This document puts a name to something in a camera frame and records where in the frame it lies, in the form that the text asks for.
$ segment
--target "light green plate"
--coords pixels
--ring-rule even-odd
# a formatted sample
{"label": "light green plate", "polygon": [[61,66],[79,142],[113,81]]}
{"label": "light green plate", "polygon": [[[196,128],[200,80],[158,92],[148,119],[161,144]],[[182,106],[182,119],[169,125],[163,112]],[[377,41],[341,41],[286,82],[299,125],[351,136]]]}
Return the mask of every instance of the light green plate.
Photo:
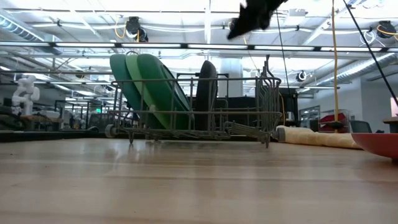
{"label": "light green plate", "polygon": [[[143,79],[174,78],[168,68],[153,55],[138,55],[137,63]],[[159,110],[190,111],[188,99],[178,83],[175,84],[174,90],[172,89],[172,82],[148,82],[146,88],[151,93]],[[179,114],[176,119],[177,129],[188,129],[189,115]]]}
{"label": "light green plate", "polygon": [[[126,57],[126,65],[129,70],[129,74],[131,80],[142,80],[142,76],[137,64],[138,55],[128,55]],[[142,82],[134,82],[137,91],[141,96],[144,96],[144,101],[150,110],[160,110],[157,105],[155,99],[152,97],[152,93],[149,92],[146,85],[144,85],[144,94],[142,94]],[[167,114],[155,113],[154,116],[156,119],[162,124],[166,129],[170,128],[170,116]]]}

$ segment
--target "red bowl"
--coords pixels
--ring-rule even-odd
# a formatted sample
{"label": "red bowl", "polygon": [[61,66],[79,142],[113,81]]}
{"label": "red bowl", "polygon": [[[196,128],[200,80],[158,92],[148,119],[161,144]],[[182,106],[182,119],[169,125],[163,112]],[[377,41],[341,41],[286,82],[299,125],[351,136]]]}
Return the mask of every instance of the red bowl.
{"label": "red bowl", "polygon": [[353,133],[355,143],[370,153],[398,159],[398,134]]}

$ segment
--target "white robot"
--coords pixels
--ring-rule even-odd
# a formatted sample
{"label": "white robot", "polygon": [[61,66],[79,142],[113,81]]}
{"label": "white robot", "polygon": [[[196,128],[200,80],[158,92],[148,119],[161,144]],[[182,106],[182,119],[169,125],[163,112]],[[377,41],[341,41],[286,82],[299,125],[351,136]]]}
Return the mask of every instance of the white robot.
{"label": "white robot", "polygon": [[[34,86],[36,77],[28,75],[26,78],[18,80],[18,88],[12,96],[12,113],[15,115],[31,115],[33,109],[33,101],[40,98],[39,88]],[[21,103],[24,104],[24,111],[21,110]]]}

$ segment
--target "pillar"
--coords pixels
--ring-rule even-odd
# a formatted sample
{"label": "pillar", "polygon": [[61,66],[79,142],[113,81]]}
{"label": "pillar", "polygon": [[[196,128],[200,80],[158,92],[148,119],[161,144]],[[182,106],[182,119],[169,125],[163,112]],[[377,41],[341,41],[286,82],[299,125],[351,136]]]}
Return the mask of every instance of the pillar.
{"label": "pillar", "polygon": [[[221,67],[218,73],[227,73],[230,78],[242,78],[243,67],[241,58],[222,58]],[[218,96],[225,97],[227,95],[227,81],[219,81]],[[243,81],[229,81],[229,97],[243,96]]]}

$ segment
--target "table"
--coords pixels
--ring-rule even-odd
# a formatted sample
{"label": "table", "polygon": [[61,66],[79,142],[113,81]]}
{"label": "table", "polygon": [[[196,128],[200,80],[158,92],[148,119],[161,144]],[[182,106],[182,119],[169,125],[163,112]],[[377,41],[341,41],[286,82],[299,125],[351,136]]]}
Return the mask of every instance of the table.
{"label": "table", "polygon": [[0,144],[0,222],[396,224],[398,166],[361,150],[258,142]]}
{"label": "table", "polygon": [[386,118],[383,120],[384,124],[389,124],[390,133],[398,133],[398,117]]}

